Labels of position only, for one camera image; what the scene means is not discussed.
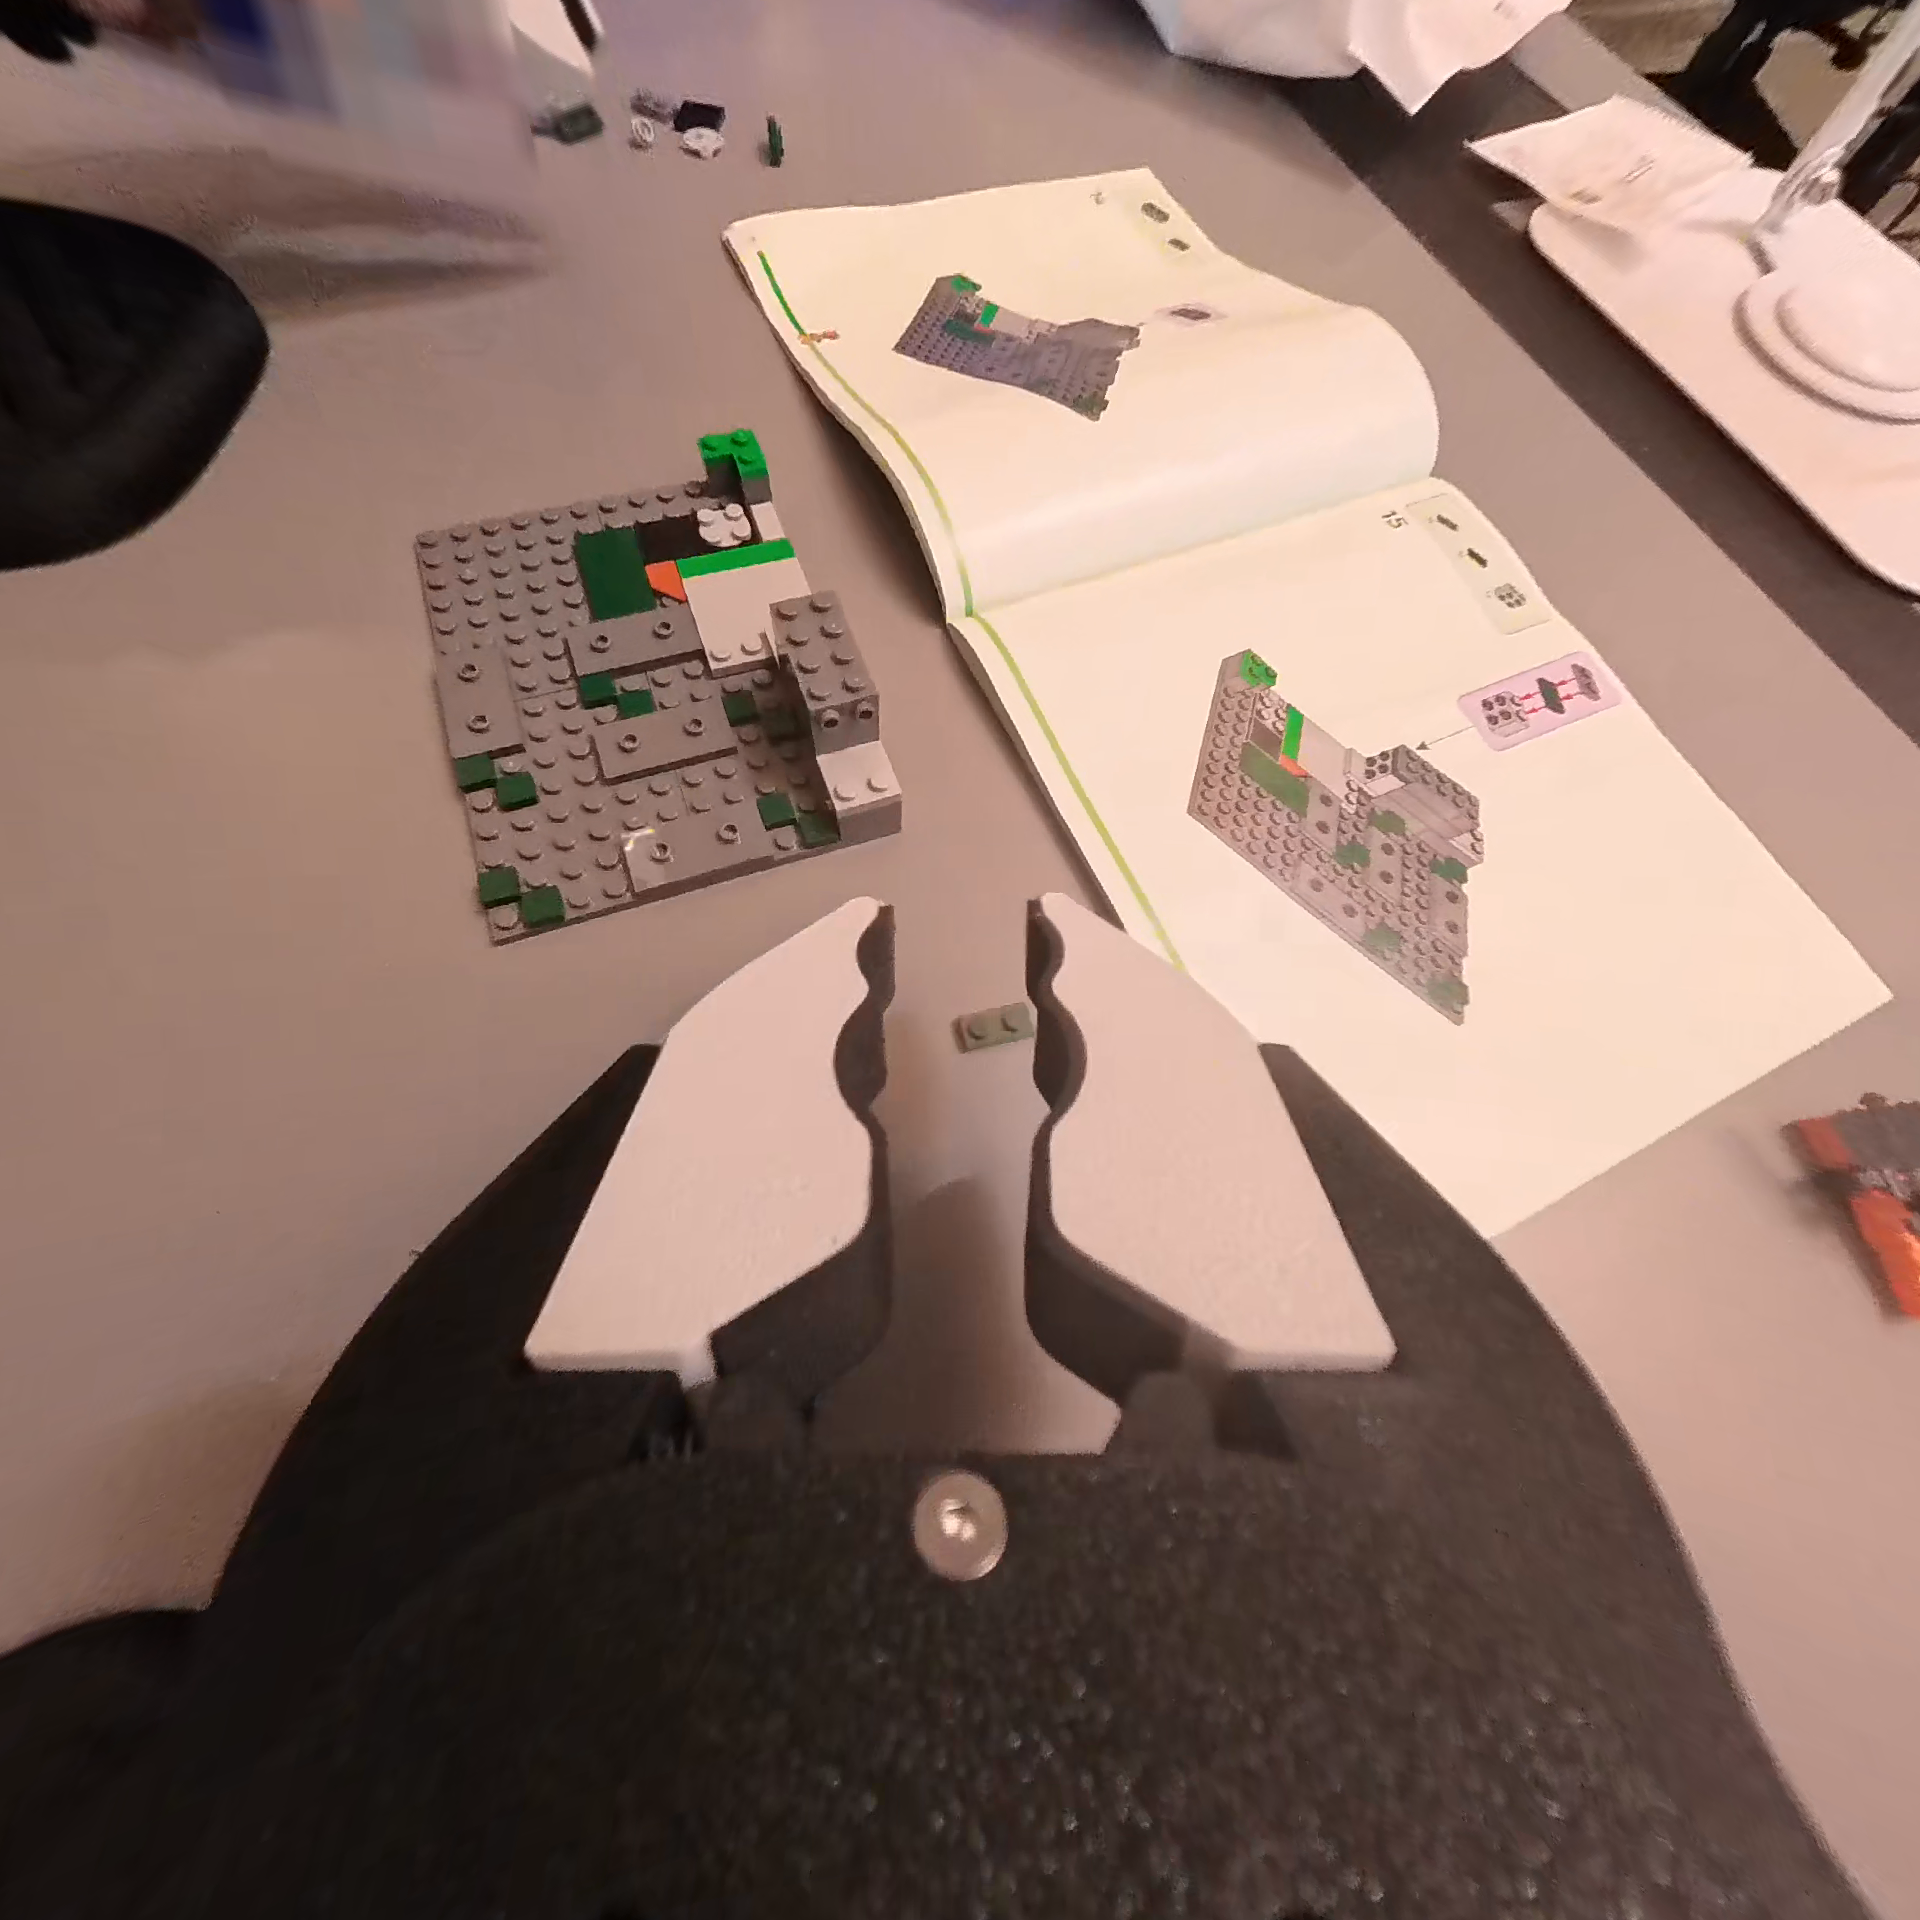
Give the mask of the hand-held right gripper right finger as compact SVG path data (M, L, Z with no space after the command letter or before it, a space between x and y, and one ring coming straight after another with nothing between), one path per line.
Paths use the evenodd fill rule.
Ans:
M1026 908L1024 1317L1117 1407L1379 1373L1397 1338L1266 1057L1187 972L1067 895Z

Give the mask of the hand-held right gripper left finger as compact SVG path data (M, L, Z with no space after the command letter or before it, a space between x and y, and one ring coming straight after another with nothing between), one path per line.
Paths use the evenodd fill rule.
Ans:
M536 1369L740 1375L808 1410L877 1346L893 988L893 909L859 895L673 1025L525 1336Z

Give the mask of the grey and green brick build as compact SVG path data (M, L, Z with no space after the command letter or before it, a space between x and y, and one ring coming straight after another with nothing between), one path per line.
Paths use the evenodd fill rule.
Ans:
M423 532L416 570L493 946L901 831L874 664L749 426L691 478Z

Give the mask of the blue plastic bin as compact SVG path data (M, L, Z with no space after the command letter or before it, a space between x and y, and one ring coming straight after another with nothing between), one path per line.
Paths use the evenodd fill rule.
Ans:
M509 109L520 63L503 5L201 1L185 48L234 98L400 133L437 109Z

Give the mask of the orange toy minifigure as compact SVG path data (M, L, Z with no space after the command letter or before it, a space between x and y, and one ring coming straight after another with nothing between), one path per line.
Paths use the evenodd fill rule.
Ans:
M1864 1093L1786 1126L1799 1170L1848 1216L1883 1304L1919 1319L1919 1102Z

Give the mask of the open instruction booklet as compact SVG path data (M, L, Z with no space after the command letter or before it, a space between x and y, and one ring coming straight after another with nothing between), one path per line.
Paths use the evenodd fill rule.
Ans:
M1375 311L1146 169L725 230L1117 920L1498 1237L1888 1000Z

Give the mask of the white printed paper slip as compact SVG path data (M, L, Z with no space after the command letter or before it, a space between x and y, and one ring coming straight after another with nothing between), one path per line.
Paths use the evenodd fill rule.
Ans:
M1625 96L1479 136L1468 150L1546 206L1619 232L1679 218L1754 164L1684 113Z

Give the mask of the white crumpled paper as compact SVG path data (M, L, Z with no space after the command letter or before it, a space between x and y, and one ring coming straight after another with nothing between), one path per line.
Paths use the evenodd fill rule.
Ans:
M1407 112L1503 58L1569 1L1144 1L1178 56L1284 80L1372 72Z

